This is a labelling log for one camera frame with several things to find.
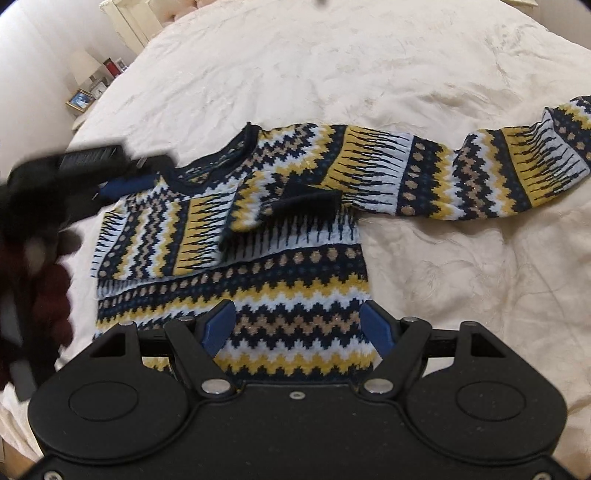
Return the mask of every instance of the photo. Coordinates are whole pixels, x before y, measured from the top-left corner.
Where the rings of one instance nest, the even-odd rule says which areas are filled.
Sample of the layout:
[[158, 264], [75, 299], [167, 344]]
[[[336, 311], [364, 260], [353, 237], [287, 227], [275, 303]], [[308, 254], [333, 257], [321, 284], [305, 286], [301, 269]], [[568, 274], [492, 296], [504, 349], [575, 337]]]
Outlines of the photo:
[[123, 60], [117, 59], [117, 60], [115, 60], [115, 64], [119, 67], [119, 70], [121, 70], [122, 72], [127, 70], [127, 65], [125, 64], [125, 62]]
[[79, 112], [85, 112], [90, 104], [94, 101], [95, 98], [90, 93], [80, 89], [66, 103]]

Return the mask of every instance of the red object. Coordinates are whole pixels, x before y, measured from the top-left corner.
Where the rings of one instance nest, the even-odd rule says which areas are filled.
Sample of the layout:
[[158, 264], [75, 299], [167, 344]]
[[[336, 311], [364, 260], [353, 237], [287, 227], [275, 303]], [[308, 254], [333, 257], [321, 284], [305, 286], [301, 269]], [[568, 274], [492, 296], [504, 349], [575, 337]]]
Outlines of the red object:
[[103, 65], [105, 67], [107, 67], [107, 70], [109, 71], [109, 73], [113, 76], [113, 78], [117, 78], [119, 75], [121, 75], [123, 72], [119, 69], [119, 67], [117, 66], [117, 64], [111, 60], [111, 59], [106, 59], [103, 62]]

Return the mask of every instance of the wall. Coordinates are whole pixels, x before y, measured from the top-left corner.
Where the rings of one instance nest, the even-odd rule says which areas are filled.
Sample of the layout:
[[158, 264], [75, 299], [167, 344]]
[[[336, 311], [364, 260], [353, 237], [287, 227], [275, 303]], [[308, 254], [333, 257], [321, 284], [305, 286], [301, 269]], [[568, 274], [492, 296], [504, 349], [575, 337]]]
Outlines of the wall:
[[591, 48], [591, 10], [580, 0], [536, 0], [536, 20], [553, 33]]
[[99, 3], [17, 0], [0, 16], [0, 176], [72, 139], [75, 117], [65, 101], [77, 89], [68, 67], [73, 51], [133, 61]]

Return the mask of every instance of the sweater neckline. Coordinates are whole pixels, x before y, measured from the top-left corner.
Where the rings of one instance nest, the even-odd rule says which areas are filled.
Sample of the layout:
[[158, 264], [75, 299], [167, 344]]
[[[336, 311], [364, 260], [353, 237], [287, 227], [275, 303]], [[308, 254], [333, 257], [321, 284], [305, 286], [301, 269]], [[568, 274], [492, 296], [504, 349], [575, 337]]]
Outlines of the sweater neckline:
[[195, 195], [215, 188], [240, 171], [256, 147], [261, 127], [250, 122], [221, 150], [193, 160], [180, 168], [160, 172], [168, 187], [181, 194]]

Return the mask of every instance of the sweater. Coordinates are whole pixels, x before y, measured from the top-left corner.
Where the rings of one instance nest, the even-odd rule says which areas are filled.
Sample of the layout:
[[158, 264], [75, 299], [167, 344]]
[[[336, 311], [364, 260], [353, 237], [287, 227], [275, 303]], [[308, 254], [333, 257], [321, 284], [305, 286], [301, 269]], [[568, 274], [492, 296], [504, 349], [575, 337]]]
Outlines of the sweater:
[[105, 213], [97, 335], [230, 299], [236, 328], [215, 361], [235, 380], [355, 381], [375, 358], [359, 328], [370, 292], [360, 213], [510, 216], [565, 192], [590, 164], [591, 97], [531, 126], [475, 131], [459, 150], [348, 125], [248, 124]]

